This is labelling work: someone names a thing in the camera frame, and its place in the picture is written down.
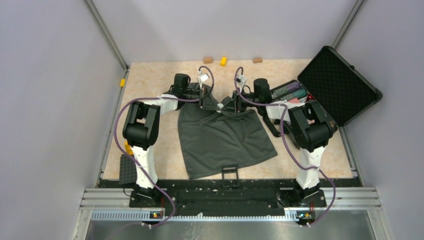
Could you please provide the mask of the blue round brooch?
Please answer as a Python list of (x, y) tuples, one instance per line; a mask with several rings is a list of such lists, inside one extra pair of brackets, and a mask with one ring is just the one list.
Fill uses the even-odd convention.
[(224, 105), (222, 103), (218, 103), (216, 106), (217, 106), (216, 111), (218, 113), (221, 113), (222, 112), (222, 109), (224, 108)]

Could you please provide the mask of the dark grey t-shirt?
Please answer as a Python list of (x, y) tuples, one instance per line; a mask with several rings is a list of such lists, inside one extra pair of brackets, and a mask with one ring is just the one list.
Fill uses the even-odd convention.
[(179, 111), (177, 128), (190, 179), (219, 174), (223, 166), (250, 167), (278, 154), (253, 109), (225, 115), (185, 103)]

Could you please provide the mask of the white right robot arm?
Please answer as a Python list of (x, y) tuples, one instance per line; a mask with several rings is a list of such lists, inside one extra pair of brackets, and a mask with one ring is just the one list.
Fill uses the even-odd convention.
[(234, 85), (235, 91), (223, 101), (220, 111), (239, 114), (248, 108), (256, 108), (273, 135), (290, 138), (300, 149), (300, 160), (295, 161), (300, 171), (296, 176), (293, 200), (299, 206), (307, 206), (320, 190), (322, 155), (338, 129), (337, 125), (316, 100), (305, 103), (274, 100), (265, 78), (254, 80), (251, 93), (243, 90), (246, 85), (243, 75), (235, 77)]

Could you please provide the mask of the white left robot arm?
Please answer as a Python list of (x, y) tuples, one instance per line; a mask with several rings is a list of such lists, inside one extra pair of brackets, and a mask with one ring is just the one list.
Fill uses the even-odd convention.
[(162, 115), (180, 109), (185, 103), (196, 104), (206, 111), (218, 110), (218, 102), (212, 97), (213, 86), (206, 86), (207, 80), (214, 81), (212, 73), (199, 73), (197, 83), (190, 86), (191, 78), (184, 73), (174, 76), (173, 85), (158, 97), (137, 100), (129, 105), (122, 129), (136, 167), (134, 192), (149, 207), (160, 202), (160, 193), (155, 187), (158, 181), (154, 166), (153, 145), (159, 136)]

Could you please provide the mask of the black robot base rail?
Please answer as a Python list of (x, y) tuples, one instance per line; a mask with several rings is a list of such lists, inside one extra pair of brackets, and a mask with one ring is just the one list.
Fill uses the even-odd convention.
[(159, 208), (175, 217), (283, 216), (284, 208), (300, 207), (294, 179), (159, 180), (157, 189), (136, 192), (133, 183), (101, 180), (100, 189), (127, 190), (130, 208)]

